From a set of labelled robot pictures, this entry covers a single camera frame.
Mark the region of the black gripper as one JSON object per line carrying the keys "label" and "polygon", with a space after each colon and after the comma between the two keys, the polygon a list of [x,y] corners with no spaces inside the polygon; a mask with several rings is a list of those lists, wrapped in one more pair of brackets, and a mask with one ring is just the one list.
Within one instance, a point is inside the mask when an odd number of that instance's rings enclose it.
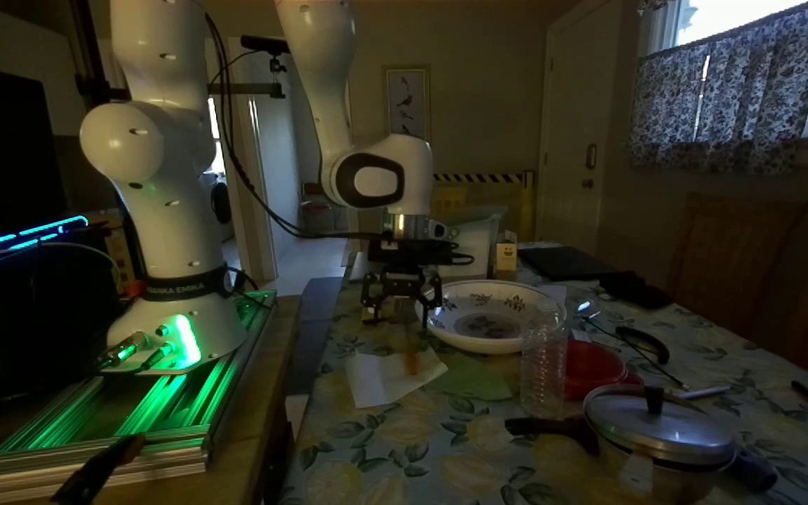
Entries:
{"label": "black gripper", "polygon": [[420,305],[420,318],[443,301],[436,263],[453,262],[453,244],[443,238],[391,238],[380,234],[366,242],[366,276],[362,277],[362,321],[377,324],[387,298],[404,294]]}

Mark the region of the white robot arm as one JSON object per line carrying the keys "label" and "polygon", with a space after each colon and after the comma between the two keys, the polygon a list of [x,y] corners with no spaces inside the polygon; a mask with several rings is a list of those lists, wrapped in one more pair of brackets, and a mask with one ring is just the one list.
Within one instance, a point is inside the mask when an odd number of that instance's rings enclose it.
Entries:
{"label": "white robot arm", "polygon": [[[383,231],[366,238],[377,283],[365,301],[405,291],[431,305],[441,298],[431,269],[453,259],[429,217],[431,147],[411,136],[349,141],[345,75],[355,23],[348,0],[275,0],[275,12],[313,120],[326,196],[387,213]],[[128,95],[88,109],[77,141],[128,211],[145,266],[140,298],[107,331],[108,366],[185,373],[244,342],[201,186],[205,169],[233,153],[229,132],[208,113],[208,16],[201,0],[108,0],[108,21]]]}

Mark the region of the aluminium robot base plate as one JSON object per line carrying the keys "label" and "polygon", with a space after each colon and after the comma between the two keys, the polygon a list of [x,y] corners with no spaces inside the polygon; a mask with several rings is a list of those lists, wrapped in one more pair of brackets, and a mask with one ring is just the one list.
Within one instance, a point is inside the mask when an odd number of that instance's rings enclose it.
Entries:
{"label": "aluminium robot base plate", "polygon": [[215,362],[180,376],[94,376],[0,418],[0,493],[53,493],[107,458],[117,458],[111,485],[201,471],[272,310],[268,294],[247,291],[244,339]]}

